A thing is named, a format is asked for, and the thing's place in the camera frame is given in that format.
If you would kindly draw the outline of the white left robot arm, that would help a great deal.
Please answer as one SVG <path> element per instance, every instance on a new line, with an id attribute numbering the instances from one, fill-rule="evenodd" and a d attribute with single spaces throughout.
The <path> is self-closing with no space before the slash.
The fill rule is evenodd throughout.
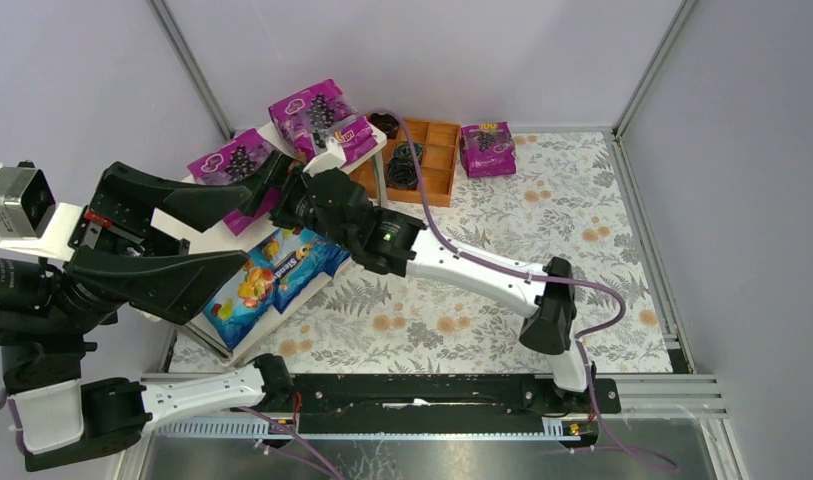
<path id="1" fill-rule="evenodd" d="M 0 164 L 0 350 L 4 394 L 30 472 L 115 454 L 180 419 L 296 398 L 282 358 L 264 354 L 211 378 L 148 386 L 84 383 L 86 335 L 129 305 L 183 325 L 247 261 L 242 250 L 193 253 L 152 225 L 163 211 L 205 232 L 265 194 L 260 176 L 225 186 L 161 179 L 120 162 L 85 206 L 57 203 L 29 161 Z"/>

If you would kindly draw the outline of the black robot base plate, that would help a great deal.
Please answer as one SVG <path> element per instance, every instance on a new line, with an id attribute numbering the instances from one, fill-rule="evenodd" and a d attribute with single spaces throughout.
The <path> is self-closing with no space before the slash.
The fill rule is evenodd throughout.
<path id="1" fill-rule="evenodd" d="M 622 411 L 612 379 L 595 393 L 561 392 L 533 374 L 297 374 L 265 390 L 255 411 L 272 418 L 358 423 L 483 422 L 489 418 L 552 418 L 589 422 L 594 411 Z"/>

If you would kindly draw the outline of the purple candy bag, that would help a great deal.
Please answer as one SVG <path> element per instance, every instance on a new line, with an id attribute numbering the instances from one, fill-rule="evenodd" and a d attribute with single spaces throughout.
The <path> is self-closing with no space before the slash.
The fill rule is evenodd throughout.
<path id="1" fill-rule="evenodd" d="M 280 151 L 272 143 L 256 129 L 249 129 L 220 149 L 189 163 L 187 170 L 197 184 L 229 185 L 251 177 L 275 154 Z M 276 206 L 279 194 L 277 189 L 270 189 L 254 214 L 245 215 L 241 210 L 235 210 L 223 218 L 223 223 L 233 235 L 240 235 Z"/>
<path id="2" fill-rule="evenodd" d="M 292 155 L 302 163 L 325 152 L 331 139 L 343 149 L 348 164 L 379 145 L 373 125 L 358 114 L 332 79 L 277 101 L 268 112 Z"/>
<path id="3" fill-rule="evenodd" d="M 460 131 L 460 158 L 469 178 L 516 173 L 515 144 L 507 122 L 467 125 Z"/>

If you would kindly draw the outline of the blue candy bag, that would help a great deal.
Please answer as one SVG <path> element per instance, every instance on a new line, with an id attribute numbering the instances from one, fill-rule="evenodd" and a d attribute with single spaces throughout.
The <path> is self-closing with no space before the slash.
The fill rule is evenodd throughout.
<path id="1" fill-rule="evenodd" d="M 275 298 L 274 266 L 257 251 L 249 256 L 203 309 L 206 319 L 230 350 L 248 335 Z"/>
<path id="2" fill-rule="evenodd" d="M 275 278 L 273 306 L 284 313 L 291 302 L 324 273 L 333 277 L 350 254 L 308 230 L 278 229 L 259 245 Z"/>

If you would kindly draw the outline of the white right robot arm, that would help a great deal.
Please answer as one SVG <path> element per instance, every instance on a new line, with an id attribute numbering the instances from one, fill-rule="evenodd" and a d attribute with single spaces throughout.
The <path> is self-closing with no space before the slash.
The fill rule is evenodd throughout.
<path id="1" fill-rule="evenodd" d="M 429 220 L 374 205 L 339 168 L 307 172 L 281 153 L 242 184 L 252 192 L 243 213 L 276 192 L 268 212 L 274 226 L 311 230 L 375 274 L 450 284 L 516 312 L 524 319 L 519 342 L 546 356 L 556 387 L 575 393 L 590 387 L 591 368 L 575 344 L 578 283 L 568 261 L 555 257 L 541 267 L 455 243 Z"/>

